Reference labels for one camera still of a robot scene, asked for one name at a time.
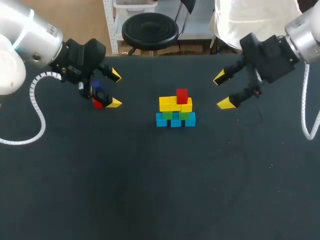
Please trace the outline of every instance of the chair leg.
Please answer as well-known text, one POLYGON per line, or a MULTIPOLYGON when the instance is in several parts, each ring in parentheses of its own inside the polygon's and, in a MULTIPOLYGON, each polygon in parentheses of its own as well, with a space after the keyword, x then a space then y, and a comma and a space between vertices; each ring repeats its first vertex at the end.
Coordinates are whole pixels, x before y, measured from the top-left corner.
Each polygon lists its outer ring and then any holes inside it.
POLYGON ((132 55, 135 53, 136 50, 137 50, 136 48, 132 48, 132 49, 128 52, 128 56, 132 56, 132 55))
POLYGON ((210 46, 210 55, 213 54, 219 54, 219 48, 218 48, 218 41, 219 39, 216 37, 214 40, 212 40, 212 44, 210 46))

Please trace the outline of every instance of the yellow block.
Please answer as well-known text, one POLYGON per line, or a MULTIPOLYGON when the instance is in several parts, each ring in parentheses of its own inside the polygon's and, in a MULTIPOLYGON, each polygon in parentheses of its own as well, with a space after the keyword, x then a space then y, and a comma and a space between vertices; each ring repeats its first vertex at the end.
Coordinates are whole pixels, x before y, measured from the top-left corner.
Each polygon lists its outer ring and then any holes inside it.
POLYGON ((170 112, 171 111, 169 96, 159 97, 159 110, 160 110, 160 112, 170 112))
POLYGON ((170 97, 170 109, 171 112, 181 111, 181 104, 177 104, 177 96, 170 97))
POLYGON ((229 97, 226 97, 222 101, 217 103, 217 106, 221 109, 235 109, 235 105, 230 102, 229 97))
POLYGON ((106 106, 106 108, 117 108, 122 104, 122 102, 118 101, 114 97, 112 98, 112 103, 106 106))
POLYGON ((191 113, 192 112, 192 99, 188 97, 187 104, 181 104, 181 112, 182 113, 191 113))
POLYGON ((116 82, 118 82, 122 79, 122 77, 119 75, 119 73, 117 73, 117 71, 114 68, 112 68, 112 73, 119 77, 119 79, 116 82))

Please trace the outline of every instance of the stool seat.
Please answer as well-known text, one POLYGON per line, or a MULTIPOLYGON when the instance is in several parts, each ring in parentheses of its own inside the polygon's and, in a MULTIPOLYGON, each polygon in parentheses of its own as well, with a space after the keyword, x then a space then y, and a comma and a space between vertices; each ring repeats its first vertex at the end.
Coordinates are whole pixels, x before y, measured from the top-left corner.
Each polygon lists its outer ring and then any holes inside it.
POLYGON ((146 12, 130 17, 122 26, 123 40, 135 49, 156 51, 172 46, 179 36, 177 23, 161 13, 146 12))

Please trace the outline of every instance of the stool leg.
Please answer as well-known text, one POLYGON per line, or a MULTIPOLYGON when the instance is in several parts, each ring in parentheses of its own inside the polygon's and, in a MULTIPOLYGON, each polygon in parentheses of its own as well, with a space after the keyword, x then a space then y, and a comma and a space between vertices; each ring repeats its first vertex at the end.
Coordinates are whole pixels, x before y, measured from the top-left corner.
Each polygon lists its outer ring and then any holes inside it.
POLYGON ((136 48, 132 48, 132 49, 128 52, 128 56, 132 56, 132 55, 135 53, 136 50, 137 50, 136 48))

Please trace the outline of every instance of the small red object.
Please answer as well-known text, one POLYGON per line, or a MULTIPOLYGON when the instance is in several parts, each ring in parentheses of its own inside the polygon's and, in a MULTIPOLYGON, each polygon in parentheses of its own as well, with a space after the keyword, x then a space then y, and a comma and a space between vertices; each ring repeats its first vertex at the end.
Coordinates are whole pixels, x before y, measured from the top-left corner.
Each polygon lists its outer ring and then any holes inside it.
POLYGON ((97 101, 97 100, 95 100, 94 98, 92 98, 92 102, 93 102, 93 107, 94 107, 95 109, 103 109, 103 108, 104 108, 104 106, 102 105, 102 103, 99 102, 99 101, 97 101))
POLYGON ((176 90, 176 104, 187 104, 188 103, 188 89, 177 89, 176 90))

